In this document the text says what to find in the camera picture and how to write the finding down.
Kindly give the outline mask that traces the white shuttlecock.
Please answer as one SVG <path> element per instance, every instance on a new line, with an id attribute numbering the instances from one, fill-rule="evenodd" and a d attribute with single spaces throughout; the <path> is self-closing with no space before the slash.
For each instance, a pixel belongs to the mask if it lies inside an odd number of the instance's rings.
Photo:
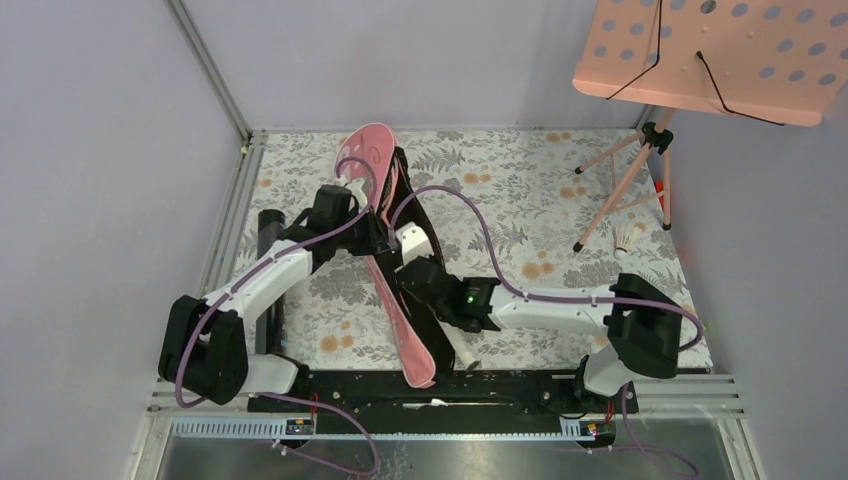
<path id="1" fill-rule="evenodd" d="M 637 223 L 621 223 L 614 229 L 613 257 L 621 260 L 632 254 L 645 229 Z"/>

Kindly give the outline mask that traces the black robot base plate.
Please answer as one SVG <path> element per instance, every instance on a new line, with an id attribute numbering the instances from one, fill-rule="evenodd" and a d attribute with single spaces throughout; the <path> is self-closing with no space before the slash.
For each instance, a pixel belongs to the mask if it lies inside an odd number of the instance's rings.
<path id="1" fill-rule="evenodd" d="M 324 435 L 356 428 L 323 403 L 354 417 L 372 435 L 555 434 L 565 420 L 600 420 L 639 410 L 635 388 L 612 397 L 578 394 L 573 370 L 454 371 L 437 384 L 409 386 L 399 371 L 317 370 L 296 380 L 293 402 L 258 396 L 251 413 L 303 414 Z"/>

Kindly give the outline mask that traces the pink racket bag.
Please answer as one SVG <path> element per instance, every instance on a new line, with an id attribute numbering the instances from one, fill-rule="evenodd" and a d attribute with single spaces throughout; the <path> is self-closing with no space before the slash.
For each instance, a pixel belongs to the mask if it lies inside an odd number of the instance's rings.
<path id="1" fill-rule="evenodd" d="M 393 215 L 398 214 L 396 229 L 414 224 L 417 234 L 426 238 L 434 259 L 443 262 L 435 229 L 420 201 L 412 199 L 400 205 L 413 187 L 405 152 L 397 145 L 391 128 L 383 123 L 359 127 L 342 143 L 336 161 L 348 157 L 360 158 L 372 167 L 374 173 L 370 174 L 353 161 L 340 170 L 347 180 L 363 179 L 367 196 L 376 193 L 378 231 L 386 235 Z M 449 376 L 455 362 L 455 349 L 442 323 L 430 307 L 401 288 L 398 274 L 403 258 L 399 251 L 368 256 L 366 263 L 388 314 L 406 383 L 415 389 L 434 386 Z"/>

